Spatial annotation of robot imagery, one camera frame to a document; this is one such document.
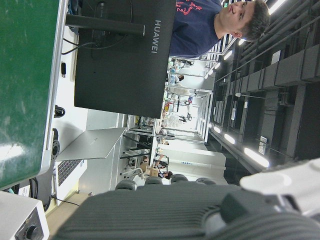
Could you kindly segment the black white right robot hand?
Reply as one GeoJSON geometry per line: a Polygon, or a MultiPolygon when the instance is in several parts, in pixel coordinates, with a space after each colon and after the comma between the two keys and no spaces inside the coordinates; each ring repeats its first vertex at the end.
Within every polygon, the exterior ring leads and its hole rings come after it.
{"type": "Polygon", "coordinates": [[[320,160],[288,162],[239,185],[176,174],[87,198],[56,240],[317,240],[320,160]]]}

